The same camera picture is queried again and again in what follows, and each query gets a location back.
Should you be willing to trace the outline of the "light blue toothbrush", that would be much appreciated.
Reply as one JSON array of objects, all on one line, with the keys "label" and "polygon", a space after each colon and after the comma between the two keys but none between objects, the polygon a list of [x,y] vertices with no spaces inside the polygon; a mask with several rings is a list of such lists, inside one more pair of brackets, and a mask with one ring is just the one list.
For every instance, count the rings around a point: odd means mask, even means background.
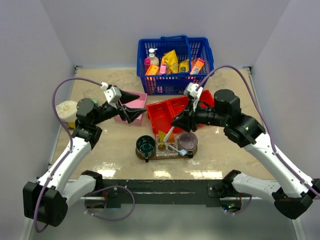
[{"label": "light blue toothbrush", "polygon": [[181,155],[181,156],[187,155],[187,151],[184,150],[184,149],[179,150],[179,149],[175,148],[174,146],[172,146],[171,144],[168,144],[168,143],[166,143],[166,146],[167,146],[169,149],[171,149],[171,150],[173,150],[173,151],[176,151],[176,152],[177,152],[179,155]]}]

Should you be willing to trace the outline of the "yellow green packet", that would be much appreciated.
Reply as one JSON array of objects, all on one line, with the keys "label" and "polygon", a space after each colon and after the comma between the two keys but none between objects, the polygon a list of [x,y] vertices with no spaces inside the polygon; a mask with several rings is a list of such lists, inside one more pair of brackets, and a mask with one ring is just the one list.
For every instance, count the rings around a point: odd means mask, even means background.
[{"label": "yellow green packet", "polygon": [[190,60],[185,59],[179,63],[178,70],[180,73],[188,73],[190,71],[190,66],[191,66]]}]

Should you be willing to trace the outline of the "dark green mug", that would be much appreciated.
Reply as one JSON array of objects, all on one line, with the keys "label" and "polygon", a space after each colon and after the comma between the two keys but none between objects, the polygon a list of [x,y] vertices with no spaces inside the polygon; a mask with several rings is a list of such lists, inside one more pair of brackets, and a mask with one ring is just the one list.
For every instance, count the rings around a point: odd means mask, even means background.
[{"label": "dark green mug", "polygon": [[146,163],[156,152],[156,141],[152,136],[143,135],[136,141],[136,150]]}]

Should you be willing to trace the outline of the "pink small box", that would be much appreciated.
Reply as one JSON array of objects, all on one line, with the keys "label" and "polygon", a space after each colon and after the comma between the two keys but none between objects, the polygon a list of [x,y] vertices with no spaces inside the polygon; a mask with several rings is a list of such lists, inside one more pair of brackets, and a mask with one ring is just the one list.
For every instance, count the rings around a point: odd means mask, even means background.
[{"label": "pink small box", "polygon": [[166,64],[161,64],[160,66],[159,66],[159,72],[158,72],[158,74],[159,75],[164,75],[164,74],[166,74],[167,73],[167,65]]}]

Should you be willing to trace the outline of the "white pump lotion bottle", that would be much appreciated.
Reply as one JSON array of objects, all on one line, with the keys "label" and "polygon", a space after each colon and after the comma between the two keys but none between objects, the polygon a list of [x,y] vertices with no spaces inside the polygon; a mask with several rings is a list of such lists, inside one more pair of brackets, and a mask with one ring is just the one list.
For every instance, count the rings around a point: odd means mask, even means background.
[{"label": "white pump lotion bottle", "polygon": [[159,66],[159,58],[156,56],[157,48],[149,48],[148,49],[148,58],[150,59],[150,64],[154,66]]}]

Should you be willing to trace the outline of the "translucent purple mug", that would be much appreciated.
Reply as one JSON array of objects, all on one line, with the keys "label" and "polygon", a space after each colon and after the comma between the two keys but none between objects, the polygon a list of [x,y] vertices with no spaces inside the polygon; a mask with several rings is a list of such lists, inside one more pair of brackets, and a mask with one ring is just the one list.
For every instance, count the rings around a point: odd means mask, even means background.
[{"label": "translucent purple mug", "polygon": [[193,132],[183,132],[178,138],[178,149],[185,150],[186,156],[192,159],[198,149],[198,138]]}]

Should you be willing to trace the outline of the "orange box in basket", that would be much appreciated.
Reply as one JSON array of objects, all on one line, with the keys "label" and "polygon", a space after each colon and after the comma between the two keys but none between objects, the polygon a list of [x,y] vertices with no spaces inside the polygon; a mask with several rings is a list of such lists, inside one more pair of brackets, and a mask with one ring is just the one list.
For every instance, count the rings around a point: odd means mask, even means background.
[{"label": "orange box in basket", "polygon": [[201,69],[203,68],[205,64],[205,61],[198,57],[195,58],[194,60],[191,61],[191,70],[190,70],[190,74],[191,75],[197,75],[200,73]]}]

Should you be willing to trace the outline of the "blue plastic shopping basket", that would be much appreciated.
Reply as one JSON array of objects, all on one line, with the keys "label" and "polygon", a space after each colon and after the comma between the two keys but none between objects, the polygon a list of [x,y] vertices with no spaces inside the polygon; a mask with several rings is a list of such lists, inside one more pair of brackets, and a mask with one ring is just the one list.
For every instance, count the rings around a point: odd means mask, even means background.
[{"label": "blue plastic shopping basket", "polygon": [[200,84],[213,69],[205,37],[162,36],[138,42],[136,74],[148,95],[182,95],[189,83]]}]

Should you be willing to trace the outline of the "orange carton left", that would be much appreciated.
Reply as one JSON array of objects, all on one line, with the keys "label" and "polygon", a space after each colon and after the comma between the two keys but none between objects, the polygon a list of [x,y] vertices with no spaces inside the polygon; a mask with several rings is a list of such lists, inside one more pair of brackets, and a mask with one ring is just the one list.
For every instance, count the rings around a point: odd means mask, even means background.
[{"label": "orange carton left", "polygon": [[147,69],[145,75],[146,76],[154,76],[154,75],[158,75],[158,73],[159,73],[159,67],[157,65],[151,64],[149,66],[149,68]]}]

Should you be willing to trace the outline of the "brown wooden oval tray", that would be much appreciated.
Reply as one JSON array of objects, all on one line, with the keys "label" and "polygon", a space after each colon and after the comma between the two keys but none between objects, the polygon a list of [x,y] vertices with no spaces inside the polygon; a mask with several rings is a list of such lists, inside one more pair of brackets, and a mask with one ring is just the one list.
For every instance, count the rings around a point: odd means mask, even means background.
[{"label": "brown wooden oval tray", "polygon": [[180,154],[178,154],[177,156],[156,156],[155,153],[153,153],[153,155],[148,159],[148,161],[145,160],[145,158],[143,156],[140,155],[139,151],[137,148],[135,148],[135,154],[136,156],[145,161],[146,163],[149,161],[153,161],[153,160],[170,160],[170,159],[192,159],[196,153],[198,151],[198,147],[196,146],[192,151],[188,151],[186,155],[182,156]]}]

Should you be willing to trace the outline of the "yellow snack bag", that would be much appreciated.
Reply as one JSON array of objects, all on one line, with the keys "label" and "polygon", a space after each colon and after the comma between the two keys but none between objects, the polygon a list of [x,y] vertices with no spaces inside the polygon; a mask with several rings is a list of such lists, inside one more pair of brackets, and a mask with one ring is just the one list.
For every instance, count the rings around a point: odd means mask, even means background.
[{"label": "yellow snack bag", "polygon": [[167,66],[167,74],[176,74],[179,72],[179,60],[176,51],[173,49],[163,55],[164,63]]}]

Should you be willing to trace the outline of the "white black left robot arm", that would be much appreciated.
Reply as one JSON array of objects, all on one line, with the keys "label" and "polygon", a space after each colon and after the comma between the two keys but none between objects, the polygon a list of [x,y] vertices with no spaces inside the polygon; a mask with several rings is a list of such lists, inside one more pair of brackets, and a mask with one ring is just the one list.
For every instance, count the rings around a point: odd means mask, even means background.
[{"label": "white black left robot arm", "polygon": [[79,163],[95,147],[102,134],[98,126],[106,120],[120,116],[132,123],[145,108],[130,108],[127,103],[139,95],[120,90],[117,86],[104,90],[106,102],[96,104],[90,98],[81,99],[76,105],[75,129],[70,141],[52,167],[37,182],[27,182],[22,190],[25,217],[57,227],[66,217],[68,209],[86,194],[99,196],[104,190],[101,174],[86,170],[69,183]]}]

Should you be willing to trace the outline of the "clear acrylic toothbrush holder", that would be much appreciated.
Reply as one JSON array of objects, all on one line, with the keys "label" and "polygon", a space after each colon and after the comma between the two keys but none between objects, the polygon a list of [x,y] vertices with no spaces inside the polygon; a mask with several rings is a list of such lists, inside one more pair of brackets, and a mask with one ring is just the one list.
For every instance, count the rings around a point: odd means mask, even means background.
[{"label": "clear acrylic toothbrush holder", "polygon": [[160,142],[158,134],[155,135],[155,155],[157,158],[177,157],[179,153],[171,147]]}]

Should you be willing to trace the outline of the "cream tissue roll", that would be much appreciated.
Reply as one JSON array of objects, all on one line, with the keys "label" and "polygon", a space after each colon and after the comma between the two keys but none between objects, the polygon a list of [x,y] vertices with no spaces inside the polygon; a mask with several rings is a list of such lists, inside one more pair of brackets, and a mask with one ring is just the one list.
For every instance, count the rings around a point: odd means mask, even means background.
[{"label": "cream tissue roll", "polygon": [[69,129],[76,128],[77,104],[76,101],[66,100],[55,107],[59,118]]}]

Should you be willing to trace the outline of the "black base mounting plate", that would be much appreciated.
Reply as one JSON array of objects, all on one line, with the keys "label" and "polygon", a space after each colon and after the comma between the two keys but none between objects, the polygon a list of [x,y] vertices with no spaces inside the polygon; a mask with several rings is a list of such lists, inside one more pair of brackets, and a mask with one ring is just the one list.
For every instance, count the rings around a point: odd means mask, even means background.
[{"label": "black base mounting plate", "polygon": [[100,197],[107,208],[137,205],[204,205],[220,207],[221,200],[236,198],[237,192],[223,191],[221,179],[103,179],[94,190],[107,188],[103,192],[88,193]]}]

